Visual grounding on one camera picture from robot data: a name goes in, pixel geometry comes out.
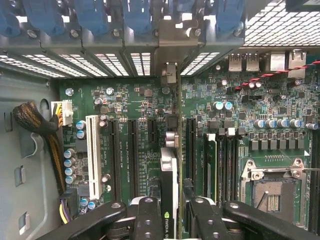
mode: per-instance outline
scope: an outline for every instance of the black plastic bracket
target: black plastic bracket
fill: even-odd
[[[110,201],[67,224],[41,236],[37,240],[89,240],[104,236],[102,229],[126,216],[122,202]]]

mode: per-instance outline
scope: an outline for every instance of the black pcie slot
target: black pcie slot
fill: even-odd
[[[157,142],[157,120],[156,119],[148,119],[148,142],[156,143]]]
[[[108,130],[110,134],[111,169],[112,169],[112,199],[121,201],[121,178],[120,178],[120,147],[119,147],[119,124],[118,120],[109,120]]]
[[[194,191],[196,191],[196,171],[197,171],[197,160],[196,160],[196,119],[186,119],[186,146],[185,146],[185,157],[186,157],[186,177],[192,179]]]
[[[133,199],[139,196],[138,122],[136,119],[128,120],[128,151],[130,196]]]
[[[311,167],[320,168],[320,130],[312,131],[312,152],[311,152]],[[318,171],[311,171],[310,182],[310,208],[309,208],[309,223],[308,230],[319,235],[320,223],[320,174]]]

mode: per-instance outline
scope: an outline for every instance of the pci slot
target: pci slot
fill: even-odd
[[[102,195],[99,116],[86,116],[85,122],[88,155],[89,197],[90,199],[99,199]]]
[[[320,130],[312,131],[312,149],[311,149],[311,168],[320,168]],[[318,171],[311,171],[310,181],[310,208],[309,208],[309,232],[319,235],[320,223],[320,173]]]
[[[128,150],[129,150],[129,177],[130,196],[138,197],[139,193],[139,152],[138,152],[138,122],[128,120]]]
[[[196,161],[196,119],[186,119],[185,130],[185,158],[186,158],[186,177],[192,179],[194,192],[196,192],[196,174],[197,174],[197,161]]]
[[[157,120],[156,119],[148,119],[148,142],[156,143],[157,142]]]
[[[109,143],[111,150],[112,199],[121,201],[119,124],[117,119],[109,120]]]

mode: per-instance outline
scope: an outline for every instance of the green circuit board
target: green circuit board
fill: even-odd
[[[73,89],[72,96],[66,96],[65,90]],[[114,93],[106,94],[106,89],[112,88]],[[69,188],[77,188],[79,184],[88,181],[88,158],[86,152],[79,152],[76,147],[78,121],[85,121],[88,115],[101,115],[103,111],[109,120],[118,120],[118,144],[120,163],[120,200],[130,204],[130,171],[129,164],[129,135],[128,120],[137,121],[138,143],[138,195],[147,196],[148,179],[160,175],[160,147],[165,141],[165,122],[163,114],[156,114],[159,109],[171,113],[173,110],[172,94],[162,93],[160,82],[157,79],[122,79],[120,81],[109,79],[64,80],[60,85],[60,95],[64,101],[72,101],[73,126],[63,127],[64,150],[76,150],[76,181]],[[103,100],[101,106],[95,106],[97,98]],[[156,142],[148,140],[148,119],[156,121]],[[112,176],[112,150],[110,145],[108,127],[100,128],[101,167],[102,175]],[[107,182],[102,185],[103,194],[99,204],[114,199],[113,188]]]
[[[222,80],[227,80],[227,87],[236,87],[257,75],[245,71],[223,71],[223,69],[228,69],[228,65],[222,67],[222,70],[212,67],[197,78],[182,80],[185,176],[193,179],[196,195],[210,197],[220,206],[224,201],[238,200],[257,207],[262,199],[262,193],[269,190],[267,199],[262,201],[264,203],[262,210],[266,208],[265,212],[271,212],[276,216],[283,215],[283,219],[307,229],[310,172],[303,174],[303,181],[284,178],[283,174],[275,176],[266,173],[265,178],[260,181],[251,180],[245,183],[245,188],[241,179],[248,160],[253,160],[257,168],[290,168],[296,159],[301,159],[305,168],[311,167],[312,131],[306,129],[305,125],[306,117],[308,121],[317,122],[319,116],[316,90],[319,73],[315,68],[308,69],[302,84],[292,88],[287,87],[290,79],[281,76],[274,80],[272,78],[261,80],[262,86],[258,89],[242,89],[240,92],[227,94],[226,87],[219,87]],[[278,95],[285,95],[286,99],[274,100],[275,95],[269,92],[270,89],[280,90]],[[263,96],[263,99],[243,102],[242,98],[245,95],[258,98]],[[232,109],[217,110],[214,107],[215,102],[230,102]],[[292,119],[300,121],[301,127],[276,126],[267,129],[254,126],[256,120],[277,122],[277,120]],[[217,121],[218,127],[212,129],[210,121]],[[190,131],[190,124],[196,129]],[[234,138],[223,134],[219,136],[221,129],[222,132],[227,130],[224,124],[228,125],[228,128],[242,128],[245,134],[236,135]],[[216,142],[206,142],[206,134],[209,133],[216,135]],[[285,144],[290,141],[291,147],[288,149],[285,145],[284,148],[279,148],[278,145],[270,150],[268,142],[271,140],[278,141],[277,144],[280,140]],[[256,143],[256,148],[252,148],[251,141]],[[261,148],[261,143],[266,144],[266,149]],[[214,159],[206,162],[206,158],[212,156]],[[272,188],[277,189],[276,193],[273,194]],[[293,207],[287,208],[285,203],[290,203]]]

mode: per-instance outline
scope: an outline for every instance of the white pci slot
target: white pci slot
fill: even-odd
[[[85,116],[86,142],[88,149],[88,175],[90,199],[99,199],[102,194],[101,154],[98,115]]]

